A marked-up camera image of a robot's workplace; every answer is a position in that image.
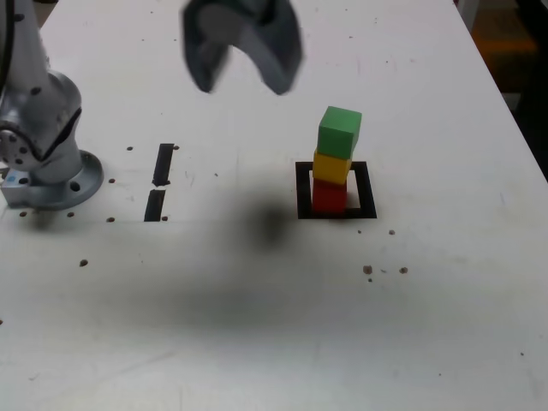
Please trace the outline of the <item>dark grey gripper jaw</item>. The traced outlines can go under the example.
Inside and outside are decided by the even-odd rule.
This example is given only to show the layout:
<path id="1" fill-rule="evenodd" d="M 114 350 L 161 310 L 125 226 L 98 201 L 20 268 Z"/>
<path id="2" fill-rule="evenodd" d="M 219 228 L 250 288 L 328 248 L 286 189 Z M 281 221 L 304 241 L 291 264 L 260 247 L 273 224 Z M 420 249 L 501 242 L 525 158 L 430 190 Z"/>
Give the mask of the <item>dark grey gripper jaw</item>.
<path id="1" fill-rule="evenodd" d="M 185 62 L 202 92 L 212 92 L 228 56 L 231 31 L 226 18 L 233 5 L 233 1 L 190 1 L 182 8 Z"/>

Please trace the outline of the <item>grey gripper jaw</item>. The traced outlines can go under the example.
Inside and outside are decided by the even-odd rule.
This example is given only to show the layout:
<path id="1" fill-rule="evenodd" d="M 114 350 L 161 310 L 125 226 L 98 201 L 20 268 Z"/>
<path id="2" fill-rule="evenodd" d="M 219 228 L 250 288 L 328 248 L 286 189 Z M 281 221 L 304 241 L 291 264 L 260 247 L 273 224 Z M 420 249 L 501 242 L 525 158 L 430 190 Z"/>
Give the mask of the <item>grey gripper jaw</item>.
<path id="1" fill-rule="evenodd" d="M 198 23 L 207 39 L 246 54 L 275 94 L 291 89 L 301 64 L 302 45 L 290 2 L 268 2 L 261 17 L 245 15 L 235 5 L 213 3 L 202 9 Z"/>

